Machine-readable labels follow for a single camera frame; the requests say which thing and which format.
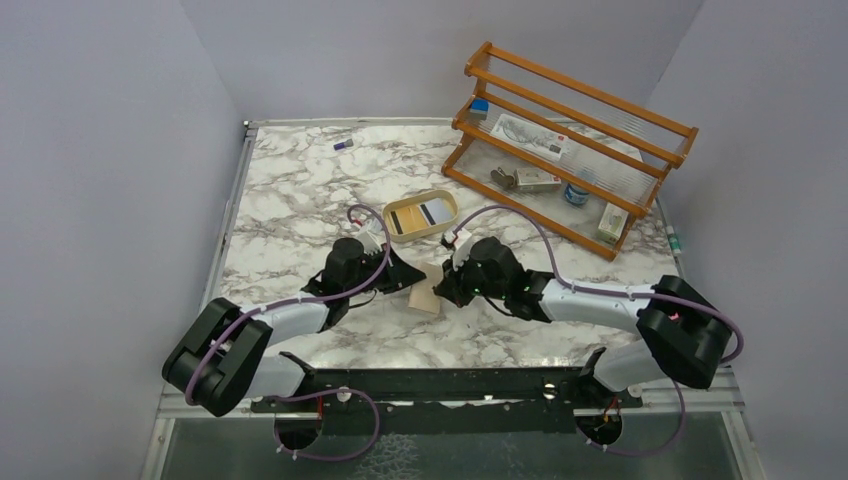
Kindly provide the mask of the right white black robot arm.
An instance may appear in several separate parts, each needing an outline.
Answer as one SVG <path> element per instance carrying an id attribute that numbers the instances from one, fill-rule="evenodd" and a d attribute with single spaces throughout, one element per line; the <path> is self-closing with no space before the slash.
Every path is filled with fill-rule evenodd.
<path id="1" fill-rule="evenodd" d="M 592 353 L 578 378 L 584 395 L 610 397 L 662 378 L 707 389 L 733 333 L 700 294 L 673 275 L 635 287 L 565 282 L 552 272 L 525 268 L 494 237 L 456 249 L 442 270 L 433 291 L 458 307 L 475 298 L 498 300 L 522 320 L 581 322 L 637 335 L 630 344 Z"/>

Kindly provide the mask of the beige card holder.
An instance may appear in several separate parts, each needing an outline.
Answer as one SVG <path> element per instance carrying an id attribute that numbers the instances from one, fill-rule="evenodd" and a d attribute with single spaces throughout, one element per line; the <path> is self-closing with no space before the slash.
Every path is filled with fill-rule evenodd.
<path id="1" fill-rule="evenodd" d="M 408 307 L 438 315 L 441 311 L 441 298 L 434 293 L 434 287 L 443 279 L 442 267 L 432 263 L 419 262 L 416 268 L 425 274 L 425 279 L 411 287 Z"/>

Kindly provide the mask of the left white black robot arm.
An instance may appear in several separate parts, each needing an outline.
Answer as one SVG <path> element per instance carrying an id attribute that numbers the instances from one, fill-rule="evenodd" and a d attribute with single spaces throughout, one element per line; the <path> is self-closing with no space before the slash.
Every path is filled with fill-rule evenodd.
<path id="1" fill-rule="evenodd" d="M 164 361 L 162 378 L 188 404 L 216 417 L 247 398 L 291 397 L 308 367 L 291 354 L 268 357 L 268 347 L 332 328 L 359 293 L 391 294 L 425 278 L 392 248 L 368 250 L 355 238 L 341 238 L 324 268 L 289 299 L 254 307 L 223 297 L 211 300 Z"/>

